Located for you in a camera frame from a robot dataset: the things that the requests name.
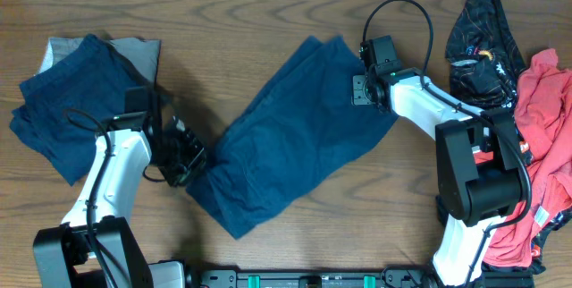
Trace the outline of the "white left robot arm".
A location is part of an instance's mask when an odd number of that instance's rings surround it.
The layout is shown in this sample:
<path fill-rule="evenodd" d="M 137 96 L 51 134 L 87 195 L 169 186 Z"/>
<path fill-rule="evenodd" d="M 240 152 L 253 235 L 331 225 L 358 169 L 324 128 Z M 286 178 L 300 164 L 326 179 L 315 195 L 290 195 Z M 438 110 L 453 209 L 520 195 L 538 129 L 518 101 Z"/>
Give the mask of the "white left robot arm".
<path fill-rule="evenodd" d="M 38 231 L 33 253 L 44 287 L 189 287 L 183 262 L 146 261 L 130 229 L 142 179 L 156 166 L 162 182 L 183 187 L 206 161 L 204 145 L 178 118 L 116 115 L 96 124 L 96 156 L 60 225 Z"/>

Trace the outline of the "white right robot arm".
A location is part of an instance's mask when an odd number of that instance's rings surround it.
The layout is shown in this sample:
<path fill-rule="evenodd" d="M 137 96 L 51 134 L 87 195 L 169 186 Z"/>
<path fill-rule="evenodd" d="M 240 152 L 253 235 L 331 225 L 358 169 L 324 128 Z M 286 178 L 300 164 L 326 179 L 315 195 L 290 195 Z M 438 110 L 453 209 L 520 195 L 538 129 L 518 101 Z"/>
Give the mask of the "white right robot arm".
<path fill-rule="evenodd" d="M 530 180 L 512 115 L 469 106 L 434 86 L 417 68 L 352 77 L 351 102 L 414 123 L 435 142 L 438 190 L 447 212 L 433 255 L 435 278 L 465 286 L 482 274 L 492 236 L 529 204 Z"/>

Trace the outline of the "orange red t-shirt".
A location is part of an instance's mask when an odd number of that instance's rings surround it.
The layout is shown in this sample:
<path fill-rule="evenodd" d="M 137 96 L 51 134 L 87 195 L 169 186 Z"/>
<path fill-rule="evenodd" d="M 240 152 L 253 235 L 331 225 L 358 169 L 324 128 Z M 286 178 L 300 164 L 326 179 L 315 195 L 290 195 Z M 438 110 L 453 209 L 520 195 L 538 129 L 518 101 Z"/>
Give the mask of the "orange red t-shirt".
<path fill-rule="evenodd" d="M 484 254 L 496 267 L 529 267 L 532 240 L 560 212 L 571 207 L 571 71 L 558 67 L 553 48 L 534 55 L 517 83 L 517 128 L 532 153 L 527 167 L 532 203 L 526 217 L 498 229 Z M 541 229 L 534 221 L 539 206 L 549 213 Z"/>

